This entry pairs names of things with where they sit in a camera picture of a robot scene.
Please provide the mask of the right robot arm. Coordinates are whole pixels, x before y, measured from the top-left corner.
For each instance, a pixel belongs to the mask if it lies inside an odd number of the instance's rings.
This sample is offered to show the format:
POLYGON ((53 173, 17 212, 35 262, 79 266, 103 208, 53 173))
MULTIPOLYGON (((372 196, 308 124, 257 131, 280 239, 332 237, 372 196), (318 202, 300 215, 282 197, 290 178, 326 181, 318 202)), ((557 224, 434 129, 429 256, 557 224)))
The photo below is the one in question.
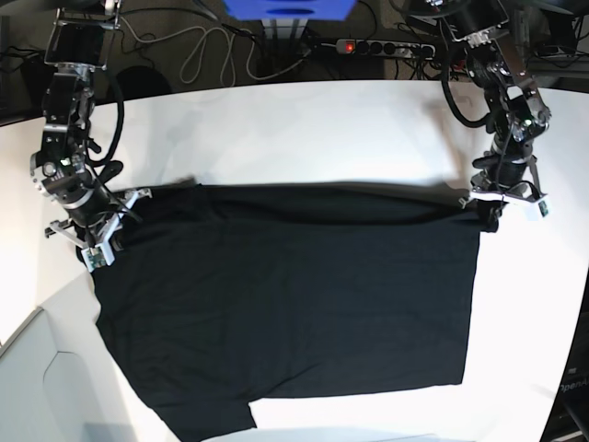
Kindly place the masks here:
POLYGON ((45 54, 54 67, 41 110, 45 119, 40 150, 30 160, 35 188, 59 204, 68 217, 53 221, 45 235, 61 235, 80 252, 89 272, 115 261, 112 240, 124 217, 136 219, 134 204, 151 197, 150 190, 112 192, 107 183, 122 170, 114 154, 121 140, 124 102, 107 60, 119 27, 121 2, 66 2, 57 8, 45 54), (104 74, 117 106, 117 121, 108 150, 91 136, 91 115, 96 107, 95 73, 104 74))

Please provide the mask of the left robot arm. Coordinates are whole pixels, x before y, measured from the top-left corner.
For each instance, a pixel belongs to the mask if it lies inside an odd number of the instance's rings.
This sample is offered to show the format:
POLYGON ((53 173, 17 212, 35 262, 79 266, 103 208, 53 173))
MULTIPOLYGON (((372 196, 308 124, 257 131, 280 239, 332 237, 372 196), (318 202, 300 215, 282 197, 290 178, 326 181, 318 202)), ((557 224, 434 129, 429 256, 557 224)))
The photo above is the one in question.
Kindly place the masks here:
POLYGON ((527 71, 509 30, 509 16, 499 1, 408 1, 404 17, 434 19, 446 44, 441 84, 446 103, 464 126, 484 128, 492 144, 473 160, 462 206, 474 205, 480 221, 494 232, 504 208, 521 205, 539 217, 548 213, 537 175, 533 143, 549 128, 551 112, 537 81, 527 71), (450 89, 450 72, 462 60, 479 87, 488 113, 470 120, 458 108, 450 89))

